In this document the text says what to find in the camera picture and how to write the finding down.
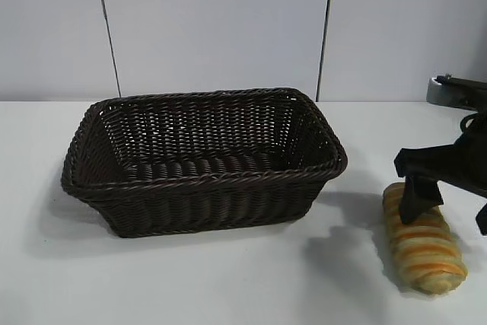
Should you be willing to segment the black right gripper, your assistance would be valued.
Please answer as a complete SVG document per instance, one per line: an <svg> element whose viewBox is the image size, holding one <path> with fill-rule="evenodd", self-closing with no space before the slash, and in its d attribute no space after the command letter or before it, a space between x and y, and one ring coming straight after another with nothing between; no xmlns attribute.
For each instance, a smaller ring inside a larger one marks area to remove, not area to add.
<svg viewBox="0 0 487 325"><path fill-rule="evenodd" d="M486 197L486 131L468 129L450 145L401 148L394 166L405 178L400 202L405 225L444 204L438 181ZM479 230L487 235L487 204L479 211Z"/></svg>

